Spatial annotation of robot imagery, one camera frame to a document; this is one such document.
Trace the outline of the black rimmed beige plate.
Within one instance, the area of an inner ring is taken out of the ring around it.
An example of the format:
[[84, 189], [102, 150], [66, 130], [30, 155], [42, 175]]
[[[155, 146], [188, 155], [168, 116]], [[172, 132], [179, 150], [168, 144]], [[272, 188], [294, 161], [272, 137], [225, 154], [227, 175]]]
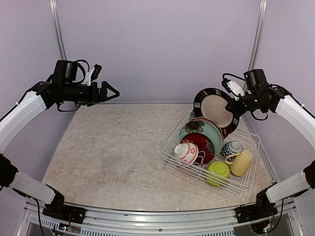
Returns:
[[196, 118], [213, 120], [226, 137], [233, 133], [239, 124], [239, 116], [226, 109], [232, 98], [218, 88], [204, 88], [194, 98], [193, 112]]

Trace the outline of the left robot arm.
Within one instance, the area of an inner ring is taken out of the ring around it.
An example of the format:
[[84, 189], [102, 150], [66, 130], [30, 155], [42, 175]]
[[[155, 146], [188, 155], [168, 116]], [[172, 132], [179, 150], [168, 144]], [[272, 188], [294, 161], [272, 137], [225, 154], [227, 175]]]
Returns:
[[58, 60], [55, 70], [46, 81], [40, 81], [28, 89], [0, 119], [0, 184], [16, 192], [43, 202], [59, 219], [69, 214], [64, 196], [54, 188], [45, 185], [20, 172], [5, 156], [13, 139], [37, 116], [53, 105], [60, 107], [64, 102], [74, 102], [76, 109], [93, 106], [120, 96], [118, 90], [103, 81], [98, 86], [96, 79], [102, 70], [98, 64], [87, 71], [82, 60]]

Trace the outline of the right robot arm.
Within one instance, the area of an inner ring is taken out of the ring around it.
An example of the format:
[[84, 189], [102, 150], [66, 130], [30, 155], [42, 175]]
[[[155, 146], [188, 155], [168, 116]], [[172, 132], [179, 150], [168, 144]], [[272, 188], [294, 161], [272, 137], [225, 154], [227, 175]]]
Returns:
[[[244, 73], [241, 78], [247, 88], [243, 90], [234, 80], [227, 79], [223, 74], [222, 85], [227, 92], [233, 94], [233, 99], [226, 106], [226, 110], [234, 116], [251, 115], [256, 110], [263, 114], [272, 112], [287, 121], [300, 134], [300, 140], [281, 126], [276, 126], [271, 137], [276, 141], [289, 143], [277, 149], [277, 155], [290, 160], [295, 154], [303, 153], [303, 146], [315, 146], [315, 116], [288, 89], [267, 81], [263, 69], [252, 69]], [[268, 187], [257, 195], [258, 203], [252, 206], [252, 214], [262, 218], [271, 210], [271, 204], [287, 197], [303, 194], [315, 187], [315, 164], [311, 163], [298, 173]]]

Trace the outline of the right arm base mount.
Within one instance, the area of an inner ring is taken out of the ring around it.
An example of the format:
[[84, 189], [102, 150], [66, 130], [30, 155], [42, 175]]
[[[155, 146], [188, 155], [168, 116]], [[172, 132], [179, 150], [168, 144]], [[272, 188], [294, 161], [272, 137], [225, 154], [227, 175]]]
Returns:
[[235, 209], [235, 212], [238, 223], [245, 223], [276, 215], [278, 210], [275, 204], [271, 206], [258, 206], [257, 204], [252, 204], [247, 206], [240, 205]]

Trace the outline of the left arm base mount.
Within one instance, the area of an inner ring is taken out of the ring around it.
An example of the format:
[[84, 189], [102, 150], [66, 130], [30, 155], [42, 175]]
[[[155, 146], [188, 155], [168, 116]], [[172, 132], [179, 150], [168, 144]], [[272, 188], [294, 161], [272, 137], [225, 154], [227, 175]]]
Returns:
[[61, 208], [55, 208], [46, 205], [43, 210], [43, 215], [49, 216], [68, 223], [83, 224], [86, 215], [86, 210], [82, 207], [63, 205]]

